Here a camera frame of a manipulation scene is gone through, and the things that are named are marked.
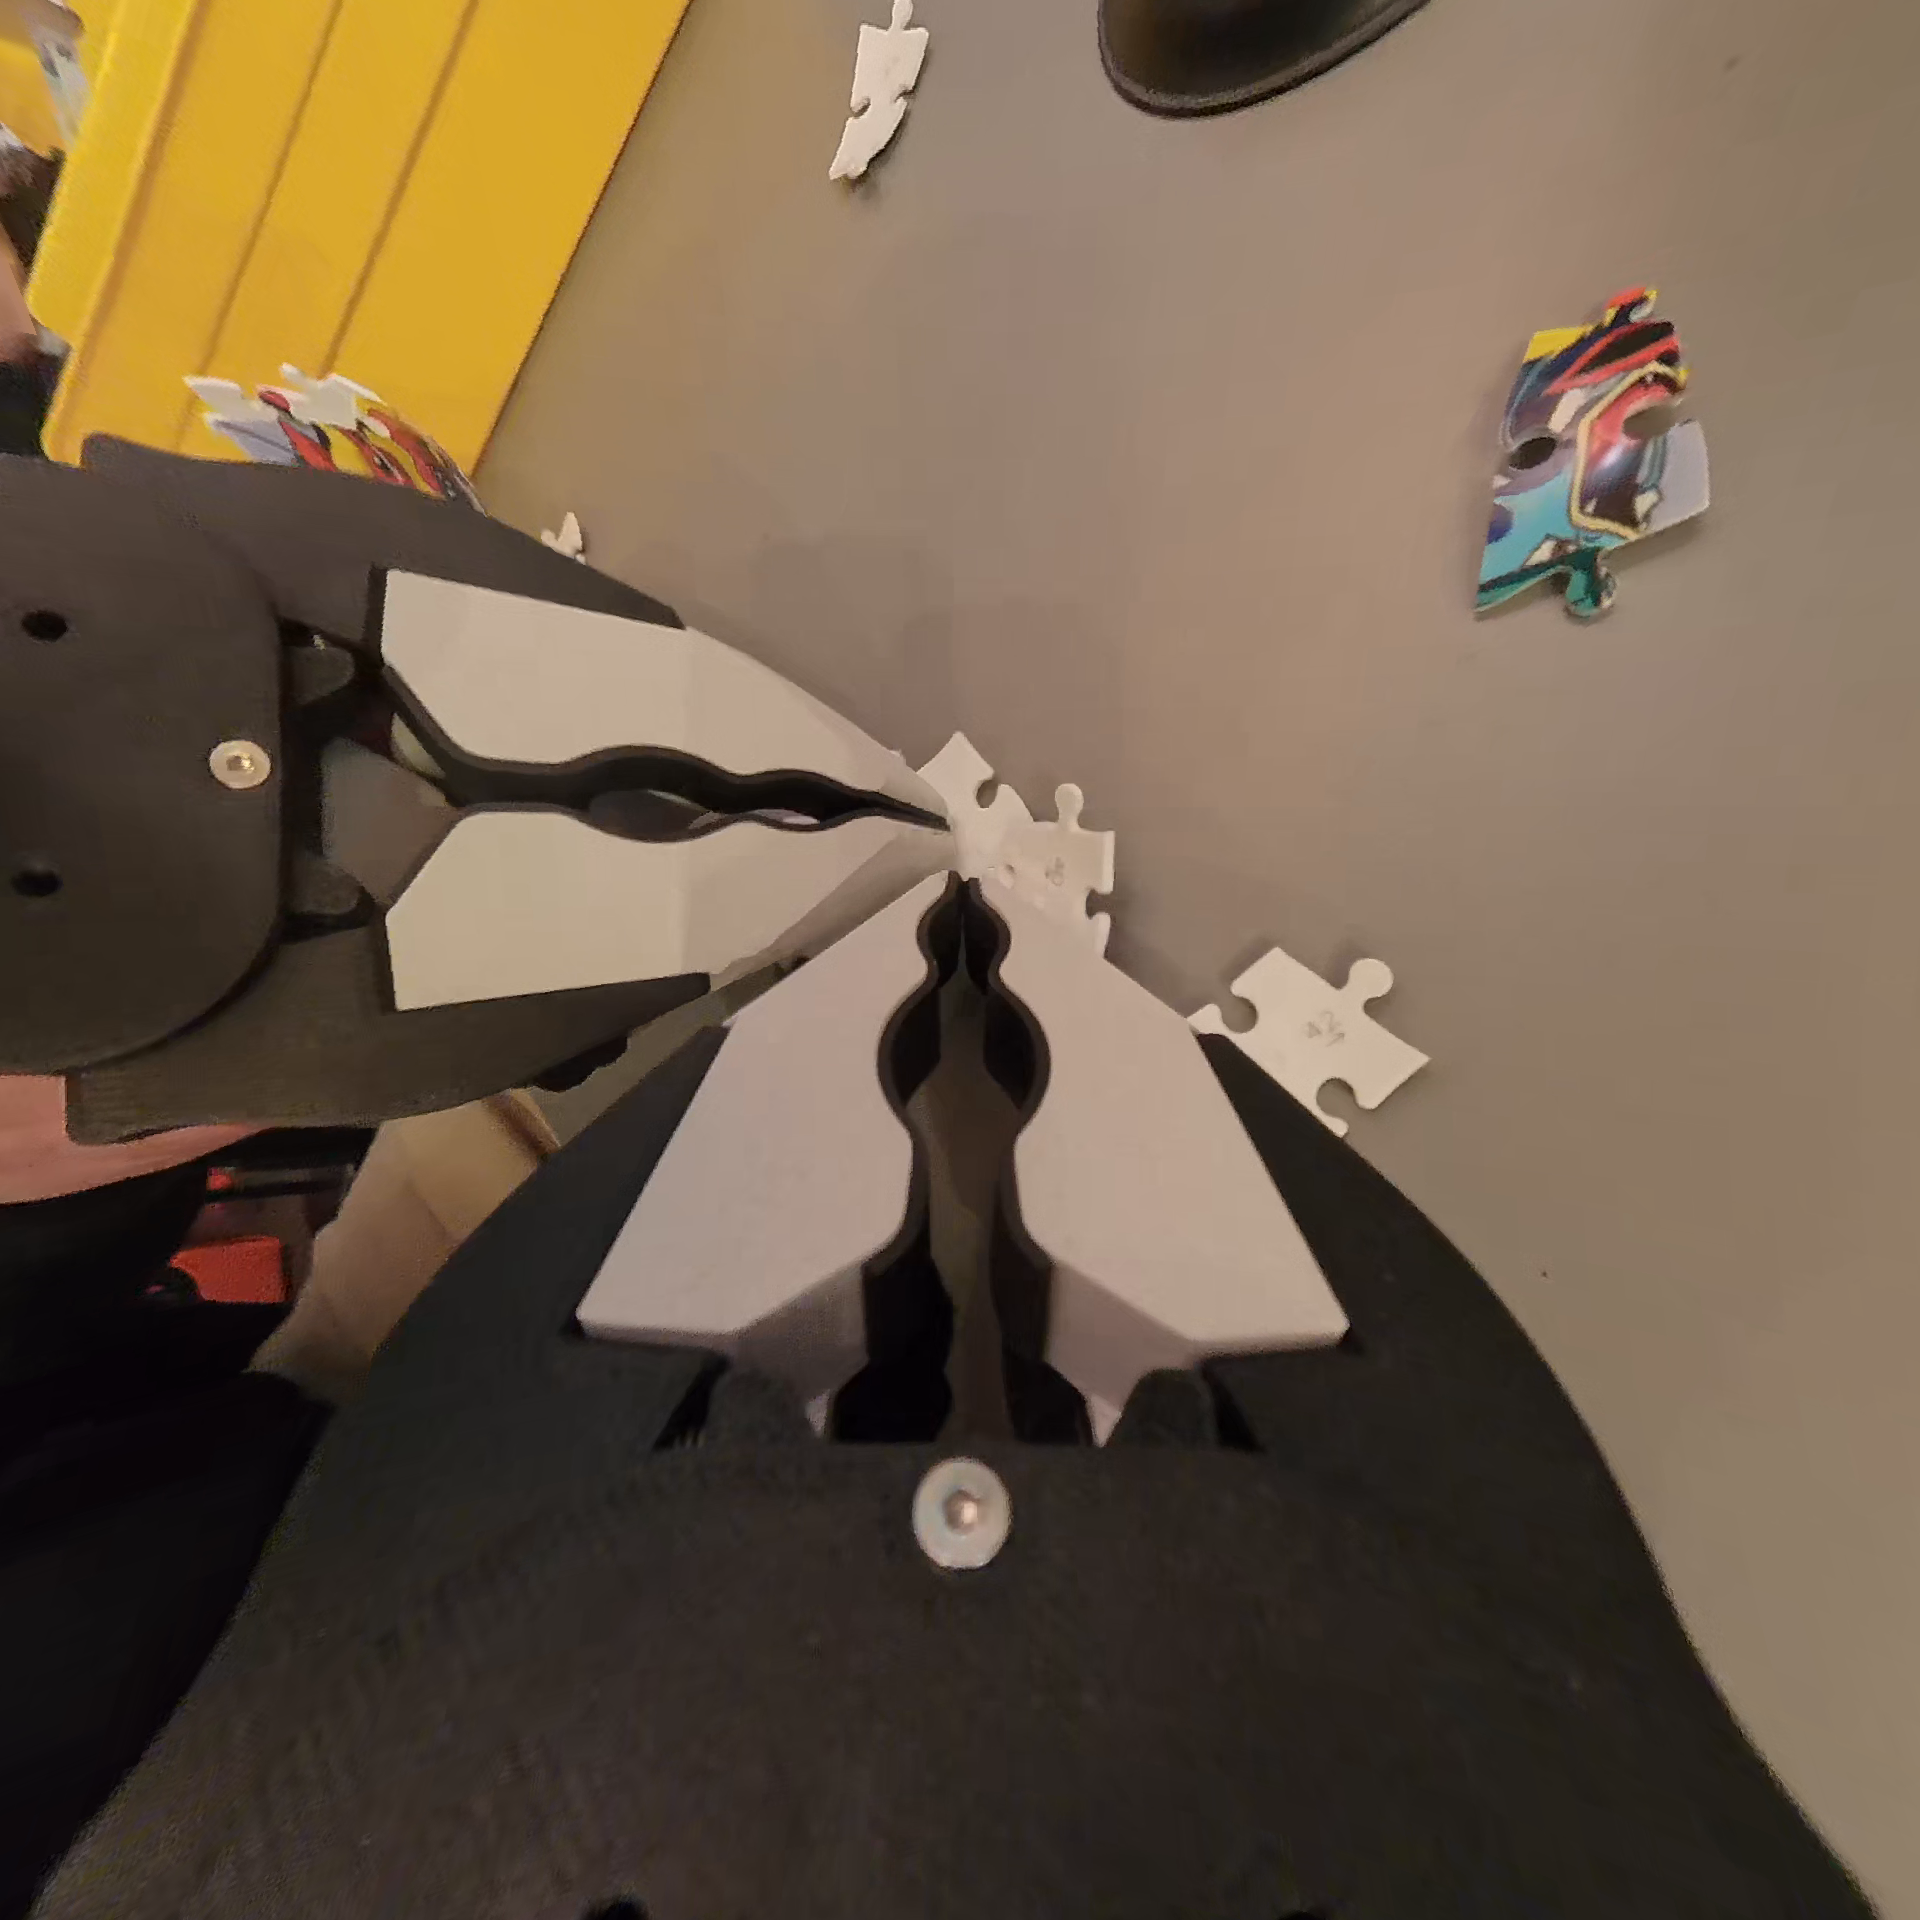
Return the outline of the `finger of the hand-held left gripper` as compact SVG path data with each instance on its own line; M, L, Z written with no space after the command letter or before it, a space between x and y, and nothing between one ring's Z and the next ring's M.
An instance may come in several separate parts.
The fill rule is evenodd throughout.
M401 724L467 800L949 815L896 751L699 630L386 570L373 636Z
M728 986L830 947L955 856L949 829L886 815L638 841L554 809L467 812L386 913L394 1005Z

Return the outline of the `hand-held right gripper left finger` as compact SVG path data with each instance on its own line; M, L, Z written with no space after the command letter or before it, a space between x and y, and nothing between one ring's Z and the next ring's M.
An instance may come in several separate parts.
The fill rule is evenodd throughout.
M962 907L931 876L732 1017L583 1333L723 1356L837 1438L940 1435L955 1309L907 1108L940 1062Z

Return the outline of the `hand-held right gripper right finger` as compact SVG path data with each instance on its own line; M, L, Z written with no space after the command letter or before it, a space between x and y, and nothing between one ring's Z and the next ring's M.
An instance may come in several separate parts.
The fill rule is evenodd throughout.
M1189 1023L987 880L965 961L1015 1111L988 1239L1015 1435L1103 1445L1150 1377L1341 1344L1349 1313Z

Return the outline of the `white straight-edged puzzle piece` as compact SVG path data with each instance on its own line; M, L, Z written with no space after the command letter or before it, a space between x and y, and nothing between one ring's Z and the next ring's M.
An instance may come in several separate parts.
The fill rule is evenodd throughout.
M1232 1042L1334 1138L1347 1138L1351 1123L1323 1104L1327 1087L1345 1089L1358 1111L1375 1113L1431 1065L1424 1050L1375 1019L1372 1005L1392 990L1394 972L1381 958L1357 958L1342 982L1331 982L1270 947L1231 985L1232 999L1253 1010L1248 1027L1231 1029L1219 1005L1187 1023L1196 1037Z

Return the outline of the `partly built colourful puzzle ball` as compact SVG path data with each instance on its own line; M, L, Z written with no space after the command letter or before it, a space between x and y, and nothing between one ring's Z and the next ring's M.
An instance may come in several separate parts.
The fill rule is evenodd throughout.
M468 473L440 443L341 372L313 376L285 362L273 383L202 375L184 384L204 429L244 462L348 475L485 513Z

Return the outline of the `yellow puzzle box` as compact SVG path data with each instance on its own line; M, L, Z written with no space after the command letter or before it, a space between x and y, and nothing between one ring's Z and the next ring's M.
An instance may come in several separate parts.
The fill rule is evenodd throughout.
M684 2L59 5L44 446L236 459L190 376L347 376L477 473Z

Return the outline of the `colourful joined puzzle pieces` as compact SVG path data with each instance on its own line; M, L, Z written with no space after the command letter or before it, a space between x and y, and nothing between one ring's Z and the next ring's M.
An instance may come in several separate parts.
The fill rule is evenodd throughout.
M1474 612L1555 592L1577 620L1612 612L1619 557L1712 504L1690 365L1650 286L1539 331L1506 391Z

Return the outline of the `black round puzzle stand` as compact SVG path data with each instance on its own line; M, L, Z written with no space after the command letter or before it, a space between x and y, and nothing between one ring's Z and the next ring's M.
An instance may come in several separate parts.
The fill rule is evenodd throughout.
M1370 50L1427 2L1100 2L1117 97L1155 118L1211 118L1278 99Z

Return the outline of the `person's left hand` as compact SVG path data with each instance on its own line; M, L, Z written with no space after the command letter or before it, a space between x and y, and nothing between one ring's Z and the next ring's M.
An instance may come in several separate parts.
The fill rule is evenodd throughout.
M87 1147L71 1138L59 1076L3 1079L3 1204L24 1207L111 1188L202 1159L202 1130Z

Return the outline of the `person's beige trousers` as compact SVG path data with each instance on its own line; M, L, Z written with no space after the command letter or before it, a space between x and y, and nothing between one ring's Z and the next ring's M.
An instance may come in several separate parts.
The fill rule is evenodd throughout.
M523 1091L386 1123L251 1372L338 1406L422 1291L561 1142Z

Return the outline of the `orange fabric with black stripe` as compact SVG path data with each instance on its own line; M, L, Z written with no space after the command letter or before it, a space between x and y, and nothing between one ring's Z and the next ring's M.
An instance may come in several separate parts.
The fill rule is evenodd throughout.
M244 1169L216 1164L206 1172L200 1211L170 1266L204 1303L287 1307L293 1279L280 1203L253 1190Z

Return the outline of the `person's black clothing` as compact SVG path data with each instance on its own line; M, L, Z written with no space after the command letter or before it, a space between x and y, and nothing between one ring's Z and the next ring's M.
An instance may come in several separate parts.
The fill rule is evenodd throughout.
M172 1274L224 1151L4 1207L3 1915L175 1715L329 1425Z

